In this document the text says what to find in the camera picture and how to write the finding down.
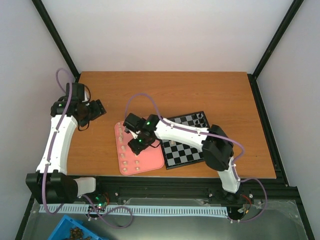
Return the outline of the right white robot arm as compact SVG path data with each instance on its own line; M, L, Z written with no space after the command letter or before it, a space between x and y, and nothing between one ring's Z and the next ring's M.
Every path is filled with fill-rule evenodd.
M217 125L210 128L187 126L151 114L148 118L130 113L124 120L125 132L132 135L131 151L139 155L155 140L174 141L202 152L205 164L218 172L222 189L230 194L239 191L241 180L234 164L234 140Z

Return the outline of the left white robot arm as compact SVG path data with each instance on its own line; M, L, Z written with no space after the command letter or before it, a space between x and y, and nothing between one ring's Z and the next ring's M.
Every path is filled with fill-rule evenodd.
M43 157L25 183L39 204L72 204L83 194L92 201L103 198L104 188L95 177L72 178L67 161L75 130L86 130L90 122L106 113L99 99L92 100L82 83L66 85L66 93L50 108L50 133Z

